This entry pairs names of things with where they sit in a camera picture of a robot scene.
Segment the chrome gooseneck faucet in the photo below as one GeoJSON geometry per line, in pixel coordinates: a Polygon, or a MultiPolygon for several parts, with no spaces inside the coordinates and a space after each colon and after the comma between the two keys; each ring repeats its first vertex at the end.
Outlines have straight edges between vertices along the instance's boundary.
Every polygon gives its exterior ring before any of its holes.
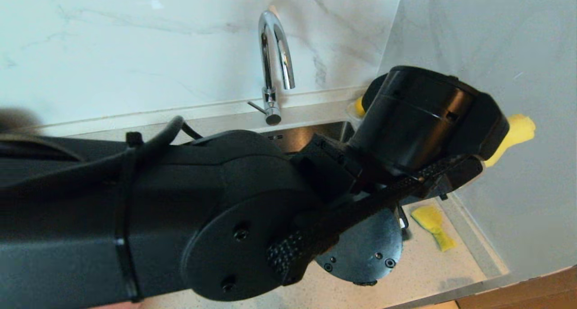
{"type": "Polygon", "coordinates": [[[291,60],[290,47],[283,29],[282,23],[276,13],[263,11],[258,20],[258,37],[261,52],[262,74],[264,87],[262,87],[262,103],[264,107],[247,101],[247,104],[265,115],[265,122],[269,126],[275,126],[282,122],[280,103],[277,98],[277,88],[273,81],[272,73],[272,49],[276,49],[279,70],[282,76],[284,89],[295,88],[293,62],[291,60]]]}

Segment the yellow green sponge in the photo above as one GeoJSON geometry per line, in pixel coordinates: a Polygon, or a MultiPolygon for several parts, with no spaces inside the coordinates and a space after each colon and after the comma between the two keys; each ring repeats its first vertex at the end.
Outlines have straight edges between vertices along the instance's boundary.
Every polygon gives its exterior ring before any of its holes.
{"type": "Polygon", "coordinates": [[[433,235],[439,249],[446,252],[456,247],[455,241],[443,228],[443,216],[435,206],[420,206],[411,212],[411,217],[426,231],[433,235]]]}

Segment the stainless steel sink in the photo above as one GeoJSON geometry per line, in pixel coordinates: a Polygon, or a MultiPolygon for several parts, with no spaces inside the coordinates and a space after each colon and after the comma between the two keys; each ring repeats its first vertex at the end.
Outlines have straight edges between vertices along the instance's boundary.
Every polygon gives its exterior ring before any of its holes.
{"type": "Polygon", "coordinates": [[[330,122],[325,124],[301,126],[290,129],[277,129],[262,132],[285,154],[298,153],[303,149],[315,134],[346,142],[352,138],[355,129],[348,121],[330,122]]]}

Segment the yellow-capped detergent bottle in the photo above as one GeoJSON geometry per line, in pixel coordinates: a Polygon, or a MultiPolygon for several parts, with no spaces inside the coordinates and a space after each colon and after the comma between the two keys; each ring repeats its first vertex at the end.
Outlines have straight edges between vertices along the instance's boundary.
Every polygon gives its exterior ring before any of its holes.
{"type": "Polygon", "coordinates": [[[486,168],[493,167],[508,149],[514,145],[532,140],[535,137],[536,124],[529,116],[515,114],[508,117],[509,131],[493,156],[484,161],[486,168]]]}

